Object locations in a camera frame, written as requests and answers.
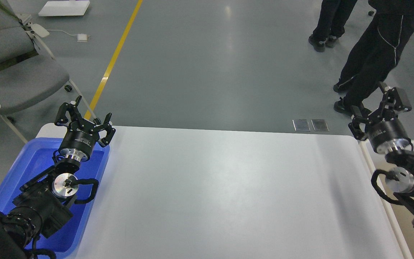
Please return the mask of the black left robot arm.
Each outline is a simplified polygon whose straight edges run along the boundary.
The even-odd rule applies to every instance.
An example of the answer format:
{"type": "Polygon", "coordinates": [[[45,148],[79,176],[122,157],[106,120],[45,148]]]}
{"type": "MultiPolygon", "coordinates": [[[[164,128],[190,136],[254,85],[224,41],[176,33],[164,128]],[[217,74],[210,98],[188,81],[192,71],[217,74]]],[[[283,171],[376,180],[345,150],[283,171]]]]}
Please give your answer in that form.
{"type": "Polygon", "coordinates": [[[81,100],[78,96],[59,107],[54,123],[66,127],[67,133],[53,152],[53,165],[20,187],[20,195],[13,200],[15,208],[8,214],[0,212],[0,259],[39,255],[55,259],[52,250],[36,247],[40,236],[48,238],[66,225],[73,217],[72,205],[87,204],[96,197],[99,180],[78,179],[75,173],[91,158],[95,144],[108,146],[116,130],[111,113],[102,124],[83,118],[78,110],[81,100]]]}

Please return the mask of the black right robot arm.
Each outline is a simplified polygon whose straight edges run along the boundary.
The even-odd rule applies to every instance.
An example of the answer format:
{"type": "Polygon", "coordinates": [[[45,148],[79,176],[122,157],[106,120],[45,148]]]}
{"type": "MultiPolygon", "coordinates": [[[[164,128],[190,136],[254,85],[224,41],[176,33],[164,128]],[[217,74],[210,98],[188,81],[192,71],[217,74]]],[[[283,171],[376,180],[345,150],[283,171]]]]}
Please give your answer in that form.
{"type": "Polygon", "coordinates": [[[384,154],[386,162],[395,165],[389,171],[374,171],[371,183],[378,195],[391,204],[403,205],[414,215],[414,150],[407,149],[413,143],[398,119],[399,113],[411,111],[412,106],[403,89],[384,82],[378,87],[383,93],[378,109],[366,115],[353,106],[349,128],[355,139],[369,140],[375,153],[384,154]]]}

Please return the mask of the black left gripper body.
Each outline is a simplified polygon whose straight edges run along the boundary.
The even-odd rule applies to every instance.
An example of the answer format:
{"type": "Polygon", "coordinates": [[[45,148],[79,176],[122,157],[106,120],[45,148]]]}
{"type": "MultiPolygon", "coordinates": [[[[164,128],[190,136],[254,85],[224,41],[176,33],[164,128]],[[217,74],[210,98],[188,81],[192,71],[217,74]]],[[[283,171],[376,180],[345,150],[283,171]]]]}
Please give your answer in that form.
{"type": "Polygon", "coordinates": [[[67,133],[60,144],[59,154],[79,162],[88,161],[99,140],[97,132],[90,132],[95,127],[96,125],[92,122],[70,122],[67,126],[67,133]]]}

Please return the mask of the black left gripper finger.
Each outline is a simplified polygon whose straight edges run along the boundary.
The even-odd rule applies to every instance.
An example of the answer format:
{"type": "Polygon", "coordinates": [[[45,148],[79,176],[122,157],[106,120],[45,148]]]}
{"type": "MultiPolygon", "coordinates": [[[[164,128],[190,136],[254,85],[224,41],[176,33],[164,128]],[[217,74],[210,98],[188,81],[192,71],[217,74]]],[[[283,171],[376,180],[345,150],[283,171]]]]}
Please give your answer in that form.
{"type": "Polygon", "coordinates": [[[57,112],[56,118],[54,120],[54,124],[56,126],[69,126],[73,122],[82,123],[84,118],[80,114],[78,110],[78,105],[82,100],[82,96],[79,95],[75,101],[71,101],[69,103],[64,102],[60,107],[59,111],[57,112]]]}
{"type": "Polygon", "coordinates": [[[116,133],[116,129],[113,128],[112,123],[110,122],[112,113],[108,113],[105,116],[105,120],[102,124],[96,125],[94,127],[94,141],[98,142],[101,147],[108,146],[116,133]],[[105,137],[101,138],[99,133],[105,131],[105,137]]]}

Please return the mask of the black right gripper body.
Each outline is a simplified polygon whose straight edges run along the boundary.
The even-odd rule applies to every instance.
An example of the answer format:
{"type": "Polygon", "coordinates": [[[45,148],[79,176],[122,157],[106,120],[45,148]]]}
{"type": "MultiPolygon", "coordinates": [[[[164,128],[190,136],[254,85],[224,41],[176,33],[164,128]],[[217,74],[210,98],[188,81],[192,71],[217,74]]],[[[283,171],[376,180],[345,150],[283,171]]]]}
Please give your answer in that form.
{"type": "Polygon", "coordinates": [[[412,141],[399,118],[385,120],[368,117],[365,130],[372,149],[377,154],[389,154],[412,146],[412,141]]]}

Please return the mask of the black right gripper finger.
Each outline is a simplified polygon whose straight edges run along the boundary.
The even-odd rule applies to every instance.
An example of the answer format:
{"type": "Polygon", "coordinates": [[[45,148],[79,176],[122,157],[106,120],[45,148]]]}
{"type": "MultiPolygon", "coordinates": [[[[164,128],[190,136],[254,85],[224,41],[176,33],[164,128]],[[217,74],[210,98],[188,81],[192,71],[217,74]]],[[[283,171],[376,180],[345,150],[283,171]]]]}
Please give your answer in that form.
{"type": "Polygon", "coordinates": [[[352,105],[350,107],[352,111],[352,122],[348,124],[353,137],[357,140],[367,140],[368,133],[372,128],[372,120],[369,119],[371,110],[364,108],[363,106],[352,105]]]}
{"type": "Polygon", "coordinates": [[[405,90],[399,87],[390,87],[384,82],[378,82],[377,86],[381,89],[383,98],[378,109],[370,114],[372,123],[396,120],[400,113],[407,113],[412,110],[412,105],[405,90]]]}

